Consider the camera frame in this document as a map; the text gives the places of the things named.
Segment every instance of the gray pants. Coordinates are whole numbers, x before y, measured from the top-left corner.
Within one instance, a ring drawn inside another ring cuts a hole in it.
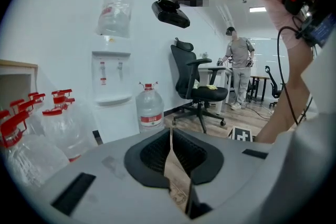
[[[233,87],[235,88],[236,102],[243,104],[246,97],[251,69],[233,69]]]

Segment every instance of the ceiling light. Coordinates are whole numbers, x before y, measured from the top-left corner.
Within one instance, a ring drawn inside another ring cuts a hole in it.
[[[250,8],[250,12],[265,12],[265,7],[259,7],[259,8]]]

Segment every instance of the office chair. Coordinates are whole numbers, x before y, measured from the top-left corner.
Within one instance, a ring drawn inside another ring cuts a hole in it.
[[[280,95],[281,95],[281,92],[282,92],[282,90],[284,88],[284,85],[281,83],[282,88],[281,88],[281,90],[278,90],[278,85],[275,82],[275,80],[274,80],[274,78],[273,78],[273,76],[272,76],[272,74],[270,72],[269,66],[265,66],[265,72],[269,75],[269,77],[270,77],[270,79],[272,81],[271,82],[271,85],[272,85],[272,96],[274,98],[278,99],[280,97]],[[273,103],[269,104],[269,108],[271,108],[272,106],[274,107],[277,103],[278,102],[273,102]]]
[[[182,42],[178,38],[176,38],[176,45],[171,45],[172,54],[180,76],[175,89],[181,98],[188,100],[192,99],[193,103],[197,104],[197,108],[186,105],[182,106],[182,114],[174,117],[173,125],[176,125],[177,119],[196,115],[201,122],[203,132],[206,133],[203,116],[221,120],[221,126],[226,124],[223,117],[209,113],[207,111],[208,106],[206,104],[209,102],[223,101],[226,98],[228,91],[227,89],[221,87],[217,90],[210,90],[208,87],[198,87],[198,89],[193,89],[195,80],[199,81],[200,74],[198,73],[198,66],[203,63],[212,62],[212,60],[207,58],[196,60],[196,54],[192,52],[193,49],[194,46],[191,43]],[[209,70],[212,71],[210,85],[214,84],[217,72],[222,69],[225,68],[209,68]]]

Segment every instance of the chair headrest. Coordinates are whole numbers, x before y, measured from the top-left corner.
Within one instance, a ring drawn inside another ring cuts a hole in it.
[[[194,46],[191,43],[180,41],[177,37],[175,37],[175,39],[176,39],[177,48],[180,48],[180,49],[185,50],[185,51],[193,51],[194,50]]]

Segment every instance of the red bottle cap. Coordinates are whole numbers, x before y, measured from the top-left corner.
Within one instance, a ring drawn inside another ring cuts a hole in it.
[[[41,93],[41,94],[37,94],[33,96],[33,100],[35,101],[35,103],[42,103],[42,101],[44,100],[44,97],[46,96],[45,93]]]
[[[12,134],[16,130],[16,126],[29,117],[27,111],[21,111],[20,113],[12,116],[9,120],[1,124],[2,136]]]
[[[55,96],[55,94],[58,94],[60,91],[53,91],[51,94]]]
[[[72,104],[73,102],[75,102],[74,98],[67,98],[67,103]]]
[[[3,119],[4,117],[10,116],[10,113],[8,110],[2,110],[0,111],[0,120]]]
[[[35,104],[35,101],[34,100],[30,100],[28,102],[25,102],[23,104],[20,104],[19,105],[19,112],[21,111],[24,111],[24,110],[27,110],[28,107],[32,107],[32,109],[34,108],[34,104]]]
[[[54,104],[62,104],[65,103],[66,97],[64,95],[54,97]]]
[[[62,114],[62,109],[42,111],[43,116],[56,116]]]
[[[32,93],[30,93],[29,95],[28,95],[28,97],[30,98],[30,97],[32,97],[32,96],[34,96],[34,95],[37,95],[38,94],[38,92],[32,92]]]
[[[13,107],[13,106],[16,106],[16,105],[18,105],[18,104],[21,104],[21,103],[23,103],[23,102],[25,102],[24,99],[19,99],[19,100],[16,100],[16,101],[11,102],[11,103],[9,104],[9,106],[10,106],[10,107]]]
[[[67,89],[67,90],[60,90],[59,94],[66,94],[68,93],[68,96],[70,96],[70,93],[72,92],[71,89]]]

